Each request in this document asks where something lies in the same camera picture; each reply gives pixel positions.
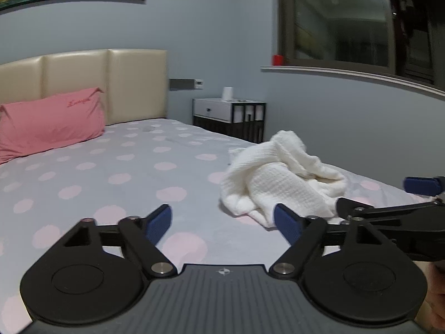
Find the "person right hand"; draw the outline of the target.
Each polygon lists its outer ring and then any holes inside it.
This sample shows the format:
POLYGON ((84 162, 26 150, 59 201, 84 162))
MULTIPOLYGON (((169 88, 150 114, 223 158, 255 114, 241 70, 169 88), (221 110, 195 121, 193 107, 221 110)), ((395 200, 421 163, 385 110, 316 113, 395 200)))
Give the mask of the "person right hand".
POLYGON ((428 292, 426 303, 429 307, 426 323, 430 330, 444 331, 445 327, 445 279, 444 269, 431 262, 426 268, 428 292))

